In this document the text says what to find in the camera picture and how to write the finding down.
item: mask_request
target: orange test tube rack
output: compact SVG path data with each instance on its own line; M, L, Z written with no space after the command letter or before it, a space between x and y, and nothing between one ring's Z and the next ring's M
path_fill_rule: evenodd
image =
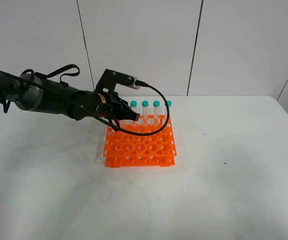
M139 133L153 132L162 125L163 115L159 116L159 124L155 124L153 115L147 119L140 116L139 121L124 125L124 129ZM114 131L110 126L107 129L104 154L106 167L139 167L175 165L174 156L177 155L173 135L172 122L159 133L151 136L135 136L121 131Z

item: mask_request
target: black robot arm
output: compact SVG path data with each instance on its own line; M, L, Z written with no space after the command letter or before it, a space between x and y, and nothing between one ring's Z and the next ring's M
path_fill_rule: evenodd
M69 69L77 69L75 73L63 73ZM55 75L61 74L60 82L51 81ZM28 69L20 77L0 71L0 103L3 110L8 111L11 102L24 111L34 111L49 114L63 114L75 120L84 117L94 117L100 122L137 136L150 136L162 131L168 123L169 107L165 97L154 87L140 81L137 77L106 69L94 91L79 90L61 80L62 76L77 76L79 68L74 64L64 66L48 75ZM160 129L139 133L131 132L119 126L119 120L139 119L140 114L132 111L128 102L121 99L115 92L116 84L139 89L148 87L157 92L165 102L167 119Z

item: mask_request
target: test tube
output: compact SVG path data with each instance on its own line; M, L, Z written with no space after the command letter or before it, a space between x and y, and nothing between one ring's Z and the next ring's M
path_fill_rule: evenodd
M157 125L158 125L158 117L159 117L159 106L160 106L159 101L154 101L154 102L153 102L153 106L154 106L155 126L157 126Z
M130 102L130 107L134 112L137 112L137 102L136 101L131 101ZM127 120L126 122L128 125L131 125L133 123L133 120Z
M167 100L167 104L168 104L168 107L171 107L172 101ZM167 108L166 108L166 106L165 106L165 116L164 116L164 119L163 119L163 124L165 123L166 118L167 118Z
M143 119L148 118L148 101L143 101L142 106L143 106Z

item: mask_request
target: teal cap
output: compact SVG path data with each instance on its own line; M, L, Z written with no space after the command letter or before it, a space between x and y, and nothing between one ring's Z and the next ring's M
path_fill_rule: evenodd
M143 102L142 102L142 106L143 106L143 107L148 107L148 101L143 101Z
M170 100L167 100L167 104L168 104L168 106L170 106L170 107L171 107L171 105L172 105L172 101L170 101Z
M159 101L154 101L153 106L154 106L155 108L158 108L158 107L160 106Z
M131 102L130 102L130 106L131 106L132 108L137 107L137 102L136 102L136 101L131 101Z

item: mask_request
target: cable connector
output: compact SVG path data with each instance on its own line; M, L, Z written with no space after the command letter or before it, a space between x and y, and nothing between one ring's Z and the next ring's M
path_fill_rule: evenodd
M136 80L135 85L147 88L149 85L144 81Z

